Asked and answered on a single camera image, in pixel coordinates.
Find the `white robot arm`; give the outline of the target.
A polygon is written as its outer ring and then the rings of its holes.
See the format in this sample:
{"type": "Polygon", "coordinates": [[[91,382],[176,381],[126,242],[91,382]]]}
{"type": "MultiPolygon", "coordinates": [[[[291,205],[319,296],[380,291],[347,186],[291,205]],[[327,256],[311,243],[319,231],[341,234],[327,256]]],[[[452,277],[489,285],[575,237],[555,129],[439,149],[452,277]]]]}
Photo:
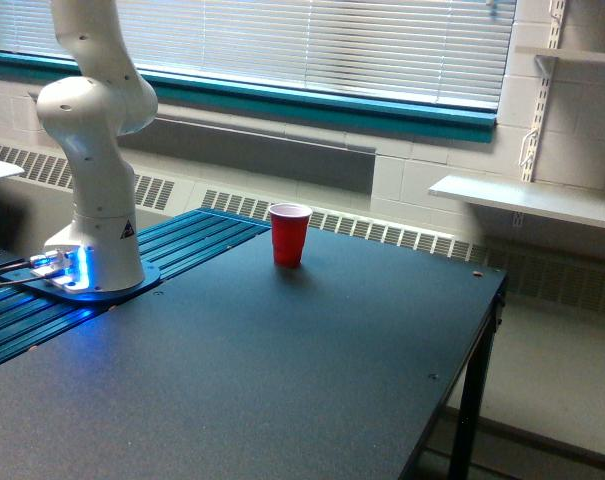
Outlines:
{"type": "Polygon", "coordinates": [[[80,75],[40,91],[41,125],[64,152],[73,183],[71,223],[45,247],[69,261],[54,284],[70,294],[103,294],[145,279],[136,232],[135,174],[118,138],[155,118],[158,100],[126,50],[113,1],[54,1],[58,43],[80,75]]]}

